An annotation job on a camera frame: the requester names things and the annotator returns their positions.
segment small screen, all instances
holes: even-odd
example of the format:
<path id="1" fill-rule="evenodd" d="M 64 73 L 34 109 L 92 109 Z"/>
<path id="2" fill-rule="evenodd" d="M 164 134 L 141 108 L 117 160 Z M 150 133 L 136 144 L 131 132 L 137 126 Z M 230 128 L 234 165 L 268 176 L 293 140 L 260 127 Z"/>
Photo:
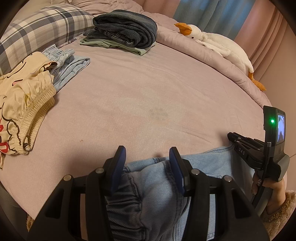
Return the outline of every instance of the small screen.
<path id="1" fill-rule="evenodd" d="M 285 116 L 278 114 L 278 134 L 276 143 L 279 144 L 285 140 Z"/>

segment screw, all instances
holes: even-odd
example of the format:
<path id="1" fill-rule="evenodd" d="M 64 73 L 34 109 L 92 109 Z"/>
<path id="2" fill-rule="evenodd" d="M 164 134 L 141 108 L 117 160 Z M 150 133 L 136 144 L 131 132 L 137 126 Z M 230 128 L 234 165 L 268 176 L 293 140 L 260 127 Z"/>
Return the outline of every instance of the screw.
<path id="1" fill-rule="evenodd" d="M 63 179 L 64 179 L 64 181 L 66 181 L 66 182 L 67 182 L 67 181 L 70 181 L 70 180 L 71 180 L 71 178 L 72 178 L 72 177 L 71 177 L 71 175 L 66 175 L 66 176 L 64 176 L 64 178 L 63 178 Z"/>
<path id="2" fill-rule="evenodd" d="M 231 176 L 226 175 L 224 177 L 224 180 L 227 181 L 227 182 L 231 182 L 232 181 L 232 178 L 231 178 Z"/>
<path id="3" fill-rule="evenodd" d="M 200 171 L 199 171 L 198 169 L 192 169 L 192 170 L 191 170 L 191 173 L 192 173 L 193 175 L 198 175 L 198 174 L 200 173 Z"/>
<path id="4" fill-rule="evenodd" d="M 99 168 L 96 169 L 96 173 L 97 173 L 97 174 L 101 174 L 101 173 L 103 173 L 104 171 L 105 171 L 105 169 L 102 168 L 102 167 L 99 167 Z"/>

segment orange duck beak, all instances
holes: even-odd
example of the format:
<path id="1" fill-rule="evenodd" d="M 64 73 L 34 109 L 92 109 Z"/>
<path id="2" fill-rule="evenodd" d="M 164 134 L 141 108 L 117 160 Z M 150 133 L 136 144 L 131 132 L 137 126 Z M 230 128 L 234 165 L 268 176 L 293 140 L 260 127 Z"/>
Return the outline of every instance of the orange duck beak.
<path id="1" fill-rule="evenodd" d="M 184 36 L 187 36 L 192 32 L 192 28 L 190 28 L 186 23 L 175 23 L 174 25 L 180 29 L 180 33 Z"/>

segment folded green shirt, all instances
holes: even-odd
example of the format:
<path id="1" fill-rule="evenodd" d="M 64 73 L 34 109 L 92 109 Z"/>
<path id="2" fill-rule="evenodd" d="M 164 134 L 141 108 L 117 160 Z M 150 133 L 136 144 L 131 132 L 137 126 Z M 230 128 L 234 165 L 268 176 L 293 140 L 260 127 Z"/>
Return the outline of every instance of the folded green shirt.
<path id="1" fill-rule="evenodd" d="M 98 46 L 98 47 L 103 47 L 103 48 L 107 48 L 107 49 L 118 47 L 118 48 L 125 49 L 131 53 L 142 56 L 143 54 L 147 53 L 147 51 L 155 45 L 155 42 L 148 48 L 138 49 L 135 47 L 128 47 L 123 44 L 117 43 L 116 41 L 114 41 L 112 39 L 91 39 L 89 37 L 86 37 L 84 39 L 80 39 L 80 44 L 81 45 Z"/>

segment pillow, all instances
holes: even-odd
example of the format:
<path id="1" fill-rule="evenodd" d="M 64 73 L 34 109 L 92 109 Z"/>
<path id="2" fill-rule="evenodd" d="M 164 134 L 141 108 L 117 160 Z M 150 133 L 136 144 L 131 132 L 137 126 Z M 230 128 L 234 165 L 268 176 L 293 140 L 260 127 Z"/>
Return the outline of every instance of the pillow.
<path id="1" fill-rule="evenodd" d="M 15 15 L 11 22 L 15 20 L 23 20 L 24 18 L 30 16 L 33 12 L 38 11 L 41 8 L 48 7 L 54 4 L 66 3 L 65 0 L 29 0 L 23 6 L 18 13 Z"/>
<path id="2" fill-rule="evenodd" d="M 91 14 L 102 14 L 123 9 L 142 13 L 143 8 L 133 0 L 72 0 L 71 4 Z"/>
<path id="3" fill-rule="evenodd" d="M 15 20 L 0 39 L 0 76 L 10 73 L 33 52 L 75 41 L 77 36 L 93 29 L 93 18 L 73 5 L 57 4 L 24 20 Z"/>

